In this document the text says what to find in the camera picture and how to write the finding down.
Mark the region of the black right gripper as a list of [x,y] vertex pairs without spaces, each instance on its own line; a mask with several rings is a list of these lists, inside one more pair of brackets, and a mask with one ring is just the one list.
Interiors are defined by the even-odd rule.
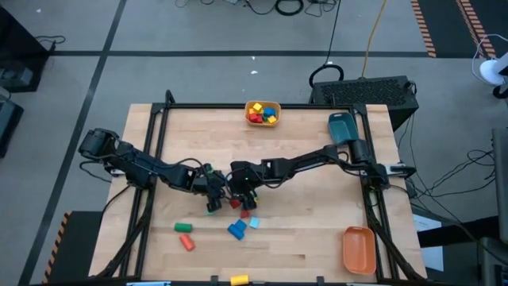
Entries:
[[230,168],[229,190],[237,197],[243,196],[243,210],[255,210],[258,200],[255,189],[262,184],[264,166],[248,161],[233,161]]

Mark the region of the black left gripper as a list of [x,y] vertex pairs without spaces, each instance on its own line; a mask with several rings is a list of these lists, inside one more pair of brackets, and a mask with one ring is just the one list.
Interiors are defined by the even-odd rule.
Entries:
[[194,178],[192,191],[195,194],[207,195],[206,208],[209,213],[221,209],[221,199],[225,198],[225,176],[206,163],[199,169]]

